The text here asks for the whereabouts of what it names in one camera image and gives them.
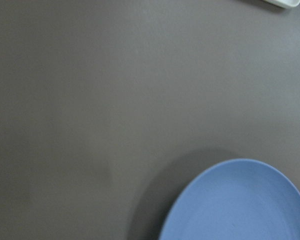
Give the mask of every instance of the gray table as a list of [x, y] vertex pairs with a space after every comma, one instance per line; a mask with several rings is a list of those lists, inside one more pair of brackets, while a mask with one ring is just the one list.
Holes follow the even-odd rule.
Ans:
[[300, 5], [0, 0], [0, 240], [154, 239], [234, 157], [300, 190]]

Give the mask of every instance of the round blue dish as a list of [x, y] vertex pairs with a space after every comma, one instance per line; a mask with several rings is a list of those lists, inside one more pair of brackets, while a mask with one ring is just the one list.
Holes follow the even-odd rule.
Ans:
[[159, 240], [300, 240], [300, 193], [266, 163], [224, 161], [185, 188]]

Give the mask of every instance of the white plastic object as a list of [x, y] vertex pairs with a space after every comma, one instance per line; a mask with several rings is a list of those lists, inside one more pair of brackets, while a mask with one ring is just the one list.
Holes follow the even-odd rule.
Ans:
[[265, 0], [265, 1], [285, 9], [294, 8], [298, 6], [300, 3], [300, 0]]

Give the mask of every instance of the white tray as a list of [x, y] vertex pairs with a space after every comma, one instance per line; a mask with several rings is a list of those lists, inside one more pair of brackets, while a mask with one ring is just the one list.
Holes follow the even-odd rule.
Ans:
[[265, 0], [265, 1], [285, 9], [294, 8], [298, 6], [300, 3], [300, 0]]

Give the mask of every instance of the white object's edge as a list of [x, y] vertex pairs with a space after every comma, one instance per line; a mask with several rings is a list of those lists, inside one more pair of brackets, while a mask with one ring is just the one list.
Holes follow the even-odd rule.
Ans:
[[300, 4], [300, 0], [297, 0], [293, 4], [289, 4], [285, 0], [265, 0], [265, 1], [268, 3], [274, 4], [274, 5], [277, 5], [279, 7], [285, 8], [285, 9], [294, 8]]

